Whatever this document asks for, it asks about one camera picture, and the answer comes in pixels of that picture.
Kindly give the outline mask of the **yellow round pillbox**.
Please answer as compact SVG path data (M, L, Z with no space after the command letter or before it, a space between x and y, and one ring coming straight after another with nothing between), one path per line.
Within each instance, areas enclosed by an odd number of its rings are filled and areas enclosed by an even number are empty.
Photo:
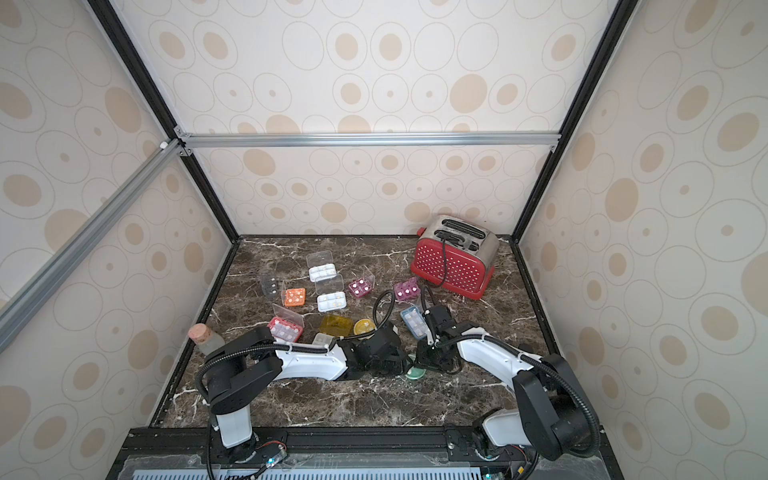
M372 333L376 330L376 324L371 319L358 320L353 326L353 333L355 335L365 335Z

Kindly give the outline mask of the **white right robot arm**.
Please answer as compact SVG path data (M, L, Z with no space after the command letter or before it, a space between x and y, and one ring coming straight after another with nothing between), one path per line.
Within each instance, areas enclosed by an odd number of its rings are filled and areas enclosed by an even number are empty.
M471 322L458 322L435 301L430 287L421 293L426 336L417 344L417 367L454 374L466 363L498 379L515 397L514 409L494 410L475 426L482 457L503 447L531 447L554 461L567 454L599 453L600 421L575 373L558 354L539 356L513 347Z

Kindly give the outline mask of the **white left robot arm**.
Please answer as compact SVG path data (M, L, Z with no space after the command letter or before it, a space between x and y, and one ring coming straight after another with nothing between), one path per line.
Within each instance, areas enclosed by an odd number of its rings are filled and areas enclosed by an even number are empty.
M209 407L206 459L245 463L261 448L284 447L280 440L261 440L250 413L251 403L275 381L395 377L413 366L389 321L321 345L279 341L267 327L257 327L208 354L196 374L196 388Z

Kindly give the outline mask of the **green round pillbox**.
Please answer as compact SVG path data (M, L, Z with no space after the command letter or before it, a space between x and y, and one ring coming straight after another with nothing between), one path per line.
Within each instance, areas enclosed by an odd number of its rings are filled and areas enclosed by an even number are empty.
M423 378L425 375L426 375L426 370L423 369L423 368L418 368L418 367L411 367L406 372L406 378L408 380L413 380L413 381L419 380L419 379Z

